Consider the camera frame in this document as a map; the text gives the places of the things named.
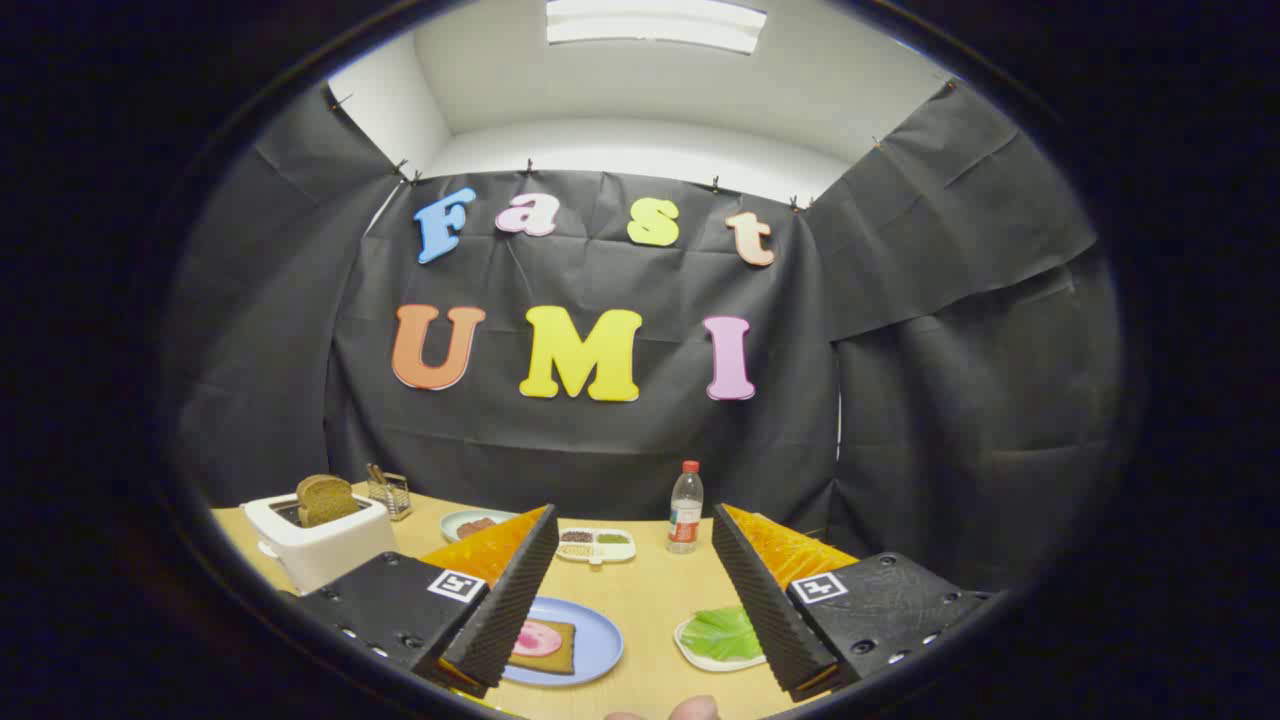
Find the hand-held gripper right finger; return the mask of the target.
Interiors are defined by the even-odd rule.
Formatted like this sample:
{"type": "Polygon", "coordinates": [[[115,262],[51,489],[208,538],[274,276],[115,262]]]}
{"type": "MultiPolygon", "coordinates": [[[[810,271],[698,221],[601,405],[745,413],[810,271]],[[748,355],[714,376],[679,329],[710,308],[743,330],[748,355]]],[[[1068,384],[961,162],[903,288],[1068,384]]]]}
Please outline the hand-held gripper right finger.
{"type": "Polygon", "coordinates": [[[941,647],[991,600],[908,556],[865,559],[727,503],[712,543],[780,689],[799,702],[941,647]]]}

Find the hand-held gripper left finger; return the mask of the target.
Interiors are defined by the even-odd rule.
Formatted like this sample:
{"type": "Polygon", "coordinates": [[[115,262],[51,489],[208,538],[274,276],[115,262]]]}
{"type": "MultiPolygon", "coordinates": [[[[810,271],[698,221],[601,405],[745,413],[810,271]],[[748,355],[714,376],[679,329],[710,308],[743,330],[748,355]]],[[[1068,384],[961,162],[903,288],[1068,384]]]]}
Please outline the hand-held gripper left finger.
{"type": "Polygon", "coordinates": [[[381,552],[297,598],[376,660],[476,697],[500,683],[559,543],[547,503],[421,559],[381,552]]]}

